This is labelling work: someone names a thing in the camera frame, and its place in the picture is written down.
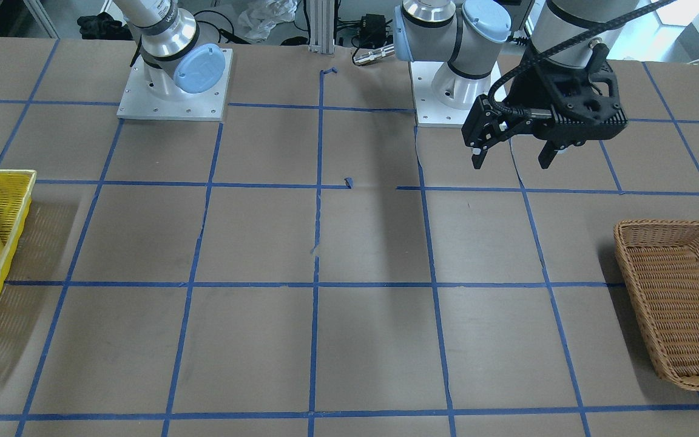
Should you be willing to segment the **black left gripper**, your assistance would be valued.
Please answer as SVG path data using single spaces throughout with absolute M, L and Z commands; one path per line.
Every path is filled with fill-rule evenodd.
M 461 128 L 474 169 L 482 169 L 491 147 L 514 135 L 546 141 L 538 163 L 548 169 L 564 146 L 610 140 L 627 127 L 609 47 L 592 41 L 587 50 L 584 67 L 565 67 L 536 60 L 538 52 L 529 47 L 519 66 L 477 97 Z

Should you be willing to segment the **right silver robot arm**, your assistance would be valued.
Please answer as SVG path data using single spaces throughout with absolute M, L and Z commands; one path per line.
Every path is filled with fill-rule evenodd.
M 0 177 L 100 185 L 126 226 L 197 222 L 224 109 L 228 48 L 174 1 L 149 1 L 133 41 L 0 37 Z

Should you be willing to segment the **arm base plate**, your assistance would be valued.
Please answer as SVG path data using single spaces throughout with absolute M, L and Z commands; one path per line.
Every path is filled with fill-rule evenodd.
M 461 127 L 480 94 L 501 77 L 499 64 L 490 75 L 472 80 L 453 72 L 447 62 L 410 62 L 411 91 L 419 127 Z
M 219 81 L 204 92 L 178 88 L 169 75 L 139 58 L 130 69 L 116 115 L 131 121 L 224 121 L 231 66 L 235 54 L 221 48 L 225 69 Z

